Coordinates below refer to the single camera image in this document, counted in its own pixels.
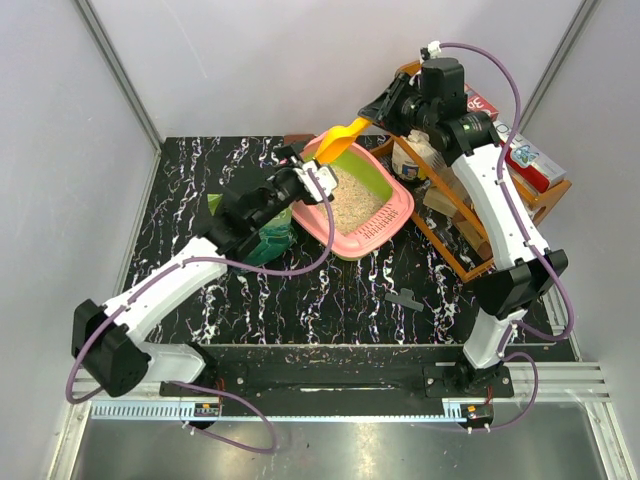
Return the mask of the yellow plastic litter scoop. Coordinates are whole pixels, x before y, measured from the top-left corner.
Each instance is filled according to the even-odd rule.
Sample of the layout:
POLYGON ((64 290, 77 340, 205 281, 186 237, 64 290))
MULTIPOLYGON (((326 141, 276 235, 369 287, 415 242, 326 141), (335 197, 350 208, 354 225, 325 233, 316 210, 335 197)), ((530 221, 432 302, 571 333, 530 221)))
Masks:
POLYGON ((372 125, 363 117, 357 117, 347 126, 331 127, 324 136, 314 158, 320 164, 330 164, 338 159, 357 139, 357 137, 372 125))

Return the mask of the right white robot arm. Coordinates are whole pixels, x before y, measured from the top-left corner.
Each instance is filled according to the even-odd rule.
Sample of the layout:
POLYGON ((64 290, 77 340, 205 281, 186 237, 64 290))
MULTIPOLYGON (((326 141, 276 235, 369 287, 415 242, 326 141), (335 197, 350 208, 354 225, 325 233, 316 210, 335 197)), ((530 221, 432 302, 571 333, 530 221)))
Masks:
POLYGON ((472 283, 479 310, 460 359, 436 384, 447 394, 480 396, 505 377, 507 342, 529 308, 568 266, 551 250, 526 211, 500 155, 493 120, 468 108, 463 66, 454 58, 427 58, 415 74, 398 71, 360 116, 400 140, 425 133, 468 193, 488 236, 494 270, 472 283))

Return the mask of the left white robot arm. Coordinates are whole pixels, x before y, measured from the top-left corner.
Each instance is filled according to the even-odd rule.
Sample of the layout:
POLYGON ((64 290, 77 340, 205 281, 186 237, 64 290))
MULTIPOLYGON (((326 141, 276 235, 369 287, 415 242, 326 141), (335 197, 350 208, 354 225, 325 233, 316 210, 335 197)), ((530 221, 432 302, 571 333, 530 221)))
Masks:
POLYGON ((195 395, 213 390, 215 369, 190 345, 160 348, 149 332, 172 310, 228 267, 246 269, 245 259, 260 243, 260 230, 293 203, 328 204, 338 185, 328 165, 305 161, 290 145, 276 149, 279 164, 256 188, 226 190, 204 229, 164 265, 131 290, 102 304, 91 299, 74 310, 71 354, 75 359, 66 385, 73 395, 77 371, 85 369, 99 392, 120 397, 145 378, 176 380, 195 395))

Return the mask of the pink green litter box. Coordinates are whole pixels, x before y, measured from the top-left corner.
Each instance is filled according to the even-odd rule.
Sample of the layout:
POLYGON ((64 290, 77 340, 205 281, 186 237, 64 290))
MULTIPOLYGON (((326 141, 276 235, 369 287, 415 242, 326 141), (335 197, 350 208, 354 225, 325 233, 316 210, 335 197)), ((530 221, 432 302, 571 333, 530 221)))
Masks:
POLYGON ((377 158, 356 143, 330 167, 338 177, 330 202, 336 228, 331 250, 344 260, 359 260, 400 231, 414 211, 414 200, 377 158))

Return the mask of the green cat litter bag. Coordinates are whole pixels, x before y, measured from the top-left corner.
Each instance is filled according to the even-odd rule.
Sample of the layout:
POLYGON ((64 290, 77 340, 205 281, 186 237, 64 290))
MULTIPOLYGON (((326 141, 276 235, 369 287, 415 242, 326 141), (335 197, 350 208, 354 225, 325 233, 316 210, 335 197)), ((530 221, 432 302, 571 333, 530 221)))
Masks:
POLYGON ((227 259, 261 267, 295 242, 291 205, 273 207, 257 203, 258 191, 240 196, 208 194, 211 215, 205 237, 227 259))

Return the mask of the black bag clip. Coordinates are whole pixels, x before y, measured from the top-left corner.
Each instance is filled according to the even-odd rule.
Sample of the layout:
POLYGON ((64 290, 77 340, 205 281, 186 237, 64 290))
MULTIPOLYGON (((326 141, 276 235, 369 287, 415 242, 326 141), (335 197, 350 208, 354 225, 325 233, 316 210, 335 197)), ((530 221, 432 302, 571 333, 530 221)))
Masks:
POLYGON ((413 311, 424 311, 424 305, 414 298, 414 292, 410 289, 402 288, 399 293, 387 292, 385 300, 413 311))

